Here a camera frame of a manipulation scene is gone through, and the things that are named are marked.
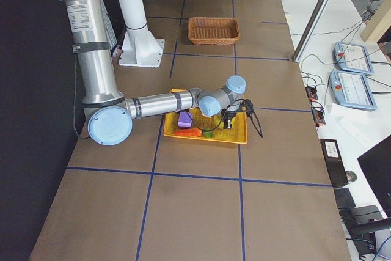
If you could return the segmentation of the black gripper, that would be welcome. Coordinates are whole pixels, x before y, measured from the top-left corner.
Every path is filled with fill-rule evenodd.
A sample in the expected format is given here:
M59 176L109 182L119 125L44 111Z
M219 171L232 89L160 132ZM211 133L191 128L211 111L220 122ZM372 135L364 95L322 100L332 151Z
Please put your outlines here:
M237 103L222 110L223 128L232 128L234 118L241 110L241 104Z

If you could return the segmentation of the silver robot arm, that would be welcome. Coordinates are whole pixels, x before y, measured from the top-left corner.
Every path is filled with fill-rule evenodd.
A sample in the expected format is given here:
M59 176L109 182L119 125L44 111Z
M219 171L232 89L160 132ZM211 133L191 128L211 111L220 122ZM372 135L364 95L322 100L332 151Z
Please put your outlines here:
M213 92L199 88L125 98L116 84L111 47L106 33L103 0L61 0L65 3L73 34L73 54L81 69L85 97L82 101L89 136L101 145L116 145L131 133L133 121L185 109L198 108L204 116L226 115L237 110L246 90L244 78L229 77ZM125 65L159 67L164 40L149 31L143 0L119 0L125 21Z

